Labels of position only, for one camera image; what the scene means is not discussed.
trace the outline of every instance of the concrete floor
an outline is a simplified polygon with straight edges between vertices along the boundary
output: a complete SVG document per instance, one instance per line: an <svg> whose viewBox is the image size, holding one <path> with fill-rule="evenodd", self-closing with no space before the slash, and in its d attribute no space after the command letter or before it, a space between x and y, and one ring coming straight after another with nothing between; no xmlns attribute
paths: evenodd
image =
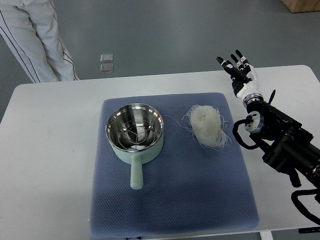
<svg viewBox="0 0 320 240"><path fill-rule="evenodd" d="M221 70L216 57L230 59L236 49L257 68L307 65L320 79L320 12L292 14L281 0L54 2L60 35L82 80ZM104 53L113 53L112 73L100 73ZM1 120L15 87L31 81L2 38L0 62ZM273 238L316 240L320 234L283 230Z"/></svg>

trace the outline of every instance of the robotic hand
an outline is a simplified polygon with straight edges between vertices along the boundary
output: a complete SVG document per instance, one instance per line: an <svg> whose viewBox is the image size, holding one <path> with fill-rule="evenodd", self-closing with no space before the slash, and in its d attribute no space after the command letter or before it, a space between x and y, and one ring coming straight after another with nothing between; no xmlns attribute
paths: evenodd
<svg viewBox="0 0 320 240"><path fill-rule="evenodd" d="M320 219L311 214L298 200L298 196L315 195L320 204L320 149L310 142L313 135L302 128L302 124L271 106L275 90L268 102L259 91L259 80L255 68L238 50L235 51L240 61L231 54L236 67L221 57L217 61L229 74L232 80L233 92L240 98L248 112L246 119L234 123L232 133L237 142L244 148L253 150L261 148L264 151L263 161L280 173L289 175L295 188L301 186L297 170L302 173L315 187L312 190L298 190L292 193L291 199L297 209L308 219L320 225ZM249 146L243 142L238 128L250 132L249 137L255 145ZM269 145L264 140L273 141Z"/></svg>
<svg viewBox="0 0 320 240"><path fill-rule="evenodd" d="M236 50L235 53L240 57L240 61L233 54L231 54L231 58L235 61L238 69L228 60L226 61L221 57L217 57L217 60L230 75L234 95L240 98L246 107L246 102L252 97L260 96L263 98L263 96L259 91L260 84L255 68L249 64L249 61L239 50Z"/></svg>

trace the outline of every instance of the person's leg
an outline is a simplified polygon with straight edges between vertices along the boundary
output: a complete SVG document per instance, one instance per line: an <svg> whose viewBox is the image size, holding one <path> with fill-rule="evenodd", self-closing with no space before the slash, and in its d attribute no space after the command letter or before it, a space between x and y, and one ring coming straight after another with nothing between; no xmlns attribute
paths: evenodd
<svg viewBox="0 0 320 240"><path fill-rule="evenodd" d="M43 44L47 62L59 81L78 80L74 61L59 35L53 2L36 0L20 8L29 13L32 26Z"/></svg>
<svg viewBox="0 0 320 240"><path fill-rule="evenodd" d="M26 11L0 4L0 34L33 83L58 81Z"/></svg>

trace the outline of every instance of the blue cushion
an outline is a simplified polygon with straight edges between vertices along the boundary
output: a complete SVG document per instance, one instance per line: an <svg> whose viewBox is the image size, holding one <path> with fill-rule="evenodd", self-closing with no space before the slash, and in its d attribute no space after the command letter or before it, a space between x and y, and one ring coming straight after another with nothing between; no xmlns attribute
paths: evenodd
<svg viewBox="0 0 320 240"><path fill-rule="evenodd" d="M160 154L142 166L144 186L130 188L131 166L117 158L106 123L120 107L148 104L164 123ZM232 143L216 151L194 141L181 118L193 105L211 105L227 121ZM203 230L254 228L259 217L246 165L232 135L233 120L221 93L137 96L106 100L101 108L95 159L90 234L138 237Z"/></svg>

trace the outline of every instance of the black stripe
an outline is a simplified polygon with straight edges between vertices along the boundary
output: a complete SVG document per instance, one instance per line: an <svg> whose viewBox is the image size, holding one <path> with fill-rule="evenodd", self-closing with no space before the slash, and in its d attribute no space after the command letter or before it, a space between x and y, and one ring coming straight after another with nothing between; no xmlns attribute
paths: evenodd
<svg viewBox="0 0 320 240"><path fill-rule="evenodd" d="M39 81L39 83L40 83L40 79L39 79L39 77L38 77L38 75L37 75L37 73L36 73L36 70L35 70L35 68L34 68L34 66L33 66L30 58L27 56L27 54L25 53L25 51L19 46L19 44L17 43L16 39L15 39L14 36L12 35L12 33L11 33L11 31L10 31L10 29L9 29L6 21L5 21L5 18L4 18L4 16L3 16L1 10L0 10L0 14L1 14L1 16L2 16L2 19L3 19L3 22L4 22L5 26L6 26L6 28L8 29L9 33L11 34L11 37L13 38L13 40L15 41L15 43L17 44L17 46L21 49L21 51L24 53L24 55L29 59L30 64L31 64L31 66L32 66L32 68L33 68L33 70L34 70L34 73L35 73L35 75L36 75L36 77L38 78L38 81ZM16 46L13 44L13 42L11 41L11 39L9 38L9 36L7 35L7 33L4 31L4 29L3 29L2 27L0 27L0 28L1 28L1 30L4 32L4 34L6 35L7 39L9 39L9 41L11 42L12 46L14 47L14 49L16 50L17 54L19 55L21 61L22 61L23 64L24 64L25 68L27 69L27 71L29 72L30 76L32 77L33 82L36 83L35 78L34 78L33 75L31 74L30 70L28 69L28 67L27 67L27 65L26 65L26 63L25 63L25 61L22 59L21 55L19 54Z"/></svg>

